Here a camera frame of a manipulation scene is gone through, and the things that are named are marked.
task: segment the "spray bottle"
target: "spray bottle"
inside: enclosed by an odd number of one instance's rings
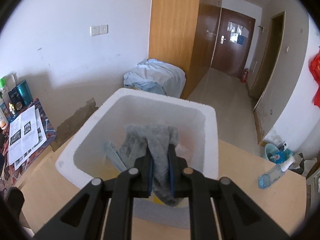
[[[9,103],[11,103],[9,96],[9,89],[5,83],[5,78],[0,79],[0,92],[2,93],[2,98],[5,102],[7,109],[9,109]]]
[[[273,183],[275,183],[278,179],[280,179],[285,171],[295,162],[293,156],[290,156],[284,163],[277,164],[271,170],[267,171],[265,174],[262,174],[258,178],[258,186],[259,188],[265,189],[270,187]]]

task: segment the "light switch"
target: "light switch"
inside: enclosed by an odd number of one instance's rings
[[[100,34],[108,33],[108,25],[100,25]]]
[[[99,35],[99,26],[91,26],[90,35],[91,36]]]

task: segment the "desk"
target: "desk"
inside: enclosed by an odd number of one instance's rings
[[[35,167],[37,163],[43,158],[46,154],[51,152],[52,148],[50,143],[56,137],[56,131],[52,127],[47,115],[45,114],[42,105],[38,98],[36,98],[29,106],[24,107],[20,113],[30,108],[31,106],[35,106],[35,109],[39,109],[39,114],[41,118],[42,125],[44,127],[44,132],[47,137],[47,141],[41,145],[41,147],[36,150],[16,171],[14,170],[14,165],[8,165],[8,146],[9,139],[4,143],[4,145],[0,149],[0,153],[3,154],[5,163],[3,173],[0,174],[0,197],[5,197],[8,189],[10,187],[16,186],[21,187],[24,183],[24,179],[28,177],[31,173],[32,167]],[[9,127],[3,131],[4,135],[9,138]]]
[[[69,141],[41,160],[22,187],[26,200],[22,212],[35,233],[79,191],[55,169],[57,158]],[[287,171],[283,178],[270,188],[259,189],[258,176],[273,165],[219,140],[219,177],[231,178],[288,234],[291,234],[305,215],[306,180],[292,171]],[[137,218],[133,218],[132,224],[132,239],[190,239],[189,230],[162,226]]]

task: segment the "red plastic bag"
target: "red plastic bag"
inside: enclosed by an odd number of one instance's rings
[[[311,61],[309,69],[318,85],[320,85],[320,53]],[[320,107],[320,87],[316,93],[314,105]]]

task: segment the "peeling wall paint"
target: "peeling wall paint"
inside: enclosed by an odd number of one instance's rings
[[[276,129],[272,128],[270,130],[270,132],[268,133],[268,135],[265,137],[264,139],[266,142],[268,143],[272,143],[275,146],[279,146],[282,145],[284,143],[284,141],[282,140],[282,138],[280,137],[280,135],[278,135]]]

